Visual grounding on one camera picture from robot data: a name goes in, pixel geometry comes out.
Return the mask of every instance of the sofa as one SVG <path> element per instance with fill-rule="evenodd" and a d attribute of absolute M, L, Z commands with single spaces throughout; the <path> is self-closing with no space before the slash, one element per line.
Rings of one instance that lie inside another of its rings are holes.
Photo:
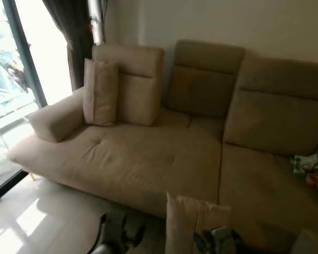
<path fill-rule="evenodd" d="M 118 122 L 87 125 L 83 89 L 40 109 L 12 148 L 25 171 L 165 218 L 166 192 L 233 209 L 247 245 L 286 253 L 318 233 L 318 192 L 288 161 L 318 148 L 318 63 L 188 40 L 176 45 L 166 106 L 162 49 L 107 44 L 119 68 Z"/>

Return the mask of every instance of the sunlight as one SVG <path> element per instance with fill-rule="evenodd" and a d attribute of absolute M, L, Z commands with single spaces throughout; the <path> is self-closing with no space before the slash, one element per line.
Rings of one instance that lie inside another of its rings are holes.
<path fill-rule="evenodd" d="M 40 212 L 37 208 L 38 200 L 34 201 L 16 220 L 28 237 L 46 217 L 46 214 Z"/>
<path fill-rule="evenodd" d="M 0 230 L 0 253 L 16 254 L 22 246 L 22 241 L 12 229 Z"/>

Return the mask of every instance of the glass door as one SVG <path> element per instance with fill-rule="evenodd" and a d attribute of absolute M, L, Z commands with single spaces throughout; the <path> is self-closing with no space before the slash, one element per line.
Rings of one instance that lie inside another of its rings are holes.
<path fill-rule="evenodd" d="M 0 0 L 0 193 L 26 173 L 7 150 L 33 133 L 28 115 L 46 105 L 15 1 Z"/>

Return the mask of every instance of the floor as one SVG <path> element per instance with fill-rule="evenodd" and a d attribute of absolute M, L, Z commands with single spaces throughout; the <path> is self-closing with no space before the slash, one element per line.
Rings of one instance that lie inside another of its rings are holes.
<path fill-rule="evenodd" d="M 125 212 L 131 235 L 145 224 L 142 243 L 128 254 L 164 253 L 164 220 L 40 176 L 25 177 L 0 199 L 0 253 L 86 254 L 106 211 Z"/>
<path fill-rule="evenodd" d="M 21 169 L 21 166 L 7 160 L 7 147 L 13 147 L 23 138 L 34 132 L 32 126 L 23 121 L 6 132 L 1 132 L 0 137 L 0 185 L 11 178 Z"/>

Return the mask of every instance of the white tile floor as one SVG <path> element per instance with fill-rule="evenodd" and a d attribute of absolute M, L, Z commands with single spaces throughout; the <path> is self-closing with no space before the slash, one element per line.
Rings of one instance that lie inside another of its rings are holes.
<path fill-rule="evenodd" d="M 106 211 L 125 212 L 131 234 L 146 225 L 142 243 L 129 254 L 164 253 L 164 220 L 27 176 L 0 200 L 0 254 L 86 254 Z"/>

